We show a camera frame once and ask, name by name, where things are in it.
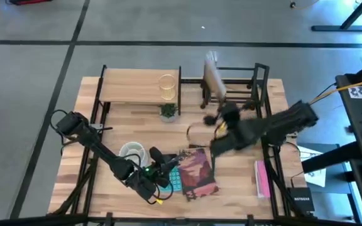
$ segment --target succulent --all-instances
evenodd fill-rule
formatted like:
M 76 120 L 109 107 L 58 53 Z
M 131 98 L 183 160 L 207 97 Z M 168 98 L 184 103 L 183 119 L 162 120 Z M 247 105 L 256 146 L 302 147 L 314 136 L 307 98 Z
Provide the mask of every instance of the succulent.
M 177 111 L 175 104 L 163 104 L 159 105 L 159 107 L 161 108 L 160 115 L 167 118 L 174 116 Z

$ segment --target black desk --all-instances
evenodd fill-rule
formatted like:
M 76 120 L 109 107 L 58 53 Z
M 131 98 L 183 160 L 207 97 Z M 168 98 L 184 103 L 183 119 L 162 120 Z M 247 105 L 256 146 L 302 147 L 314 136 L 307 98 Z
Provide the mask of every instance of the black desk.
M 346 75 L 336 77 L 338 87 L 351 85 Z M 362 199 L 362 99 L 352 99 L 348 90 L 340 91 L 344 107 L 353 128 L 356 141 L 320 156 L 302 162 L 304 173 L 319 170 L 334 164 L 350 161 L 354 180 Z
M 322 153 L 333 151 L 339 147 L 337 144 L 298 143 L 298 145 Z M 344 167 L 344 163 L 335 164 L 326 170 L 325 187 L 312 183 L 308 183 L 307 185 L 311 189 L 311 192 L 351 194 L 347 177 L 344 174 L 345 172 L 346 168 Z
M 349 32 L 362 32 L 362 26 L 352 24 L 359 18 L 362 14 L 362 3 L 354 10 L 353 13 L 343 22 L 342 25 L 317 25 L 312 26 L 312 31 L 349 31 Z

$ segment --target wooden shelf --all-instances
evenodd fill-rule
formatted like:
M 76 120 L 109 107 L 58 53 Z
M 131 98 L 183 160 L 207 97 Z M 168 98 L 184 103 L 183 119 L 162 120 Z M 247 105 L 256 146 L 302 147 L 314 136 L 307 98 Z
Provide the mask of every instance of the wooden shelf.
M 175 81 L 175 97 L 162 98 L 159 78 L 172 75 Z M 114 69 L 107 68 L 100 94 L 102 102 L 127 102 L 143 104 L 176 104 L 178 100 L 178 70 Z

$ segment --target pink book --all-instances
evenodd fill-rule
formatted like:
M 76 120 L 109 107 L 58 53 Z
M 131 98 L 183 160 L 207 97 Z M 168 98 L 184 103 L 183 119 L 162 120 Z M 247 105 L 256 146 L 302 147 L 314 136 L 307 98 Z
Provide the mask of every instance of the pink book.
M 268 175 L 266 174 L 265 163 L 262 160 L 255 161 L 255 179 L 258 197 L 270 198 Z

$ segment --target small potted plant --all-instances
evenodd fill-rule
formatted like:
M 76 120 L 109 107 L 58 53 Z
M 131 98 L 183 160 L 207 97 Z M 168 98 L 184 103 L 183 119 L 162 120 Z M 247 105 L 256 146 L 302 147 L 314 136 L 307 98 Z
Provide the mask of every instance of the small potted plant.
M 176 118 L 177 106 L 175 104 L 160 105 L 160 119 L 163 122 L 173 122 Z

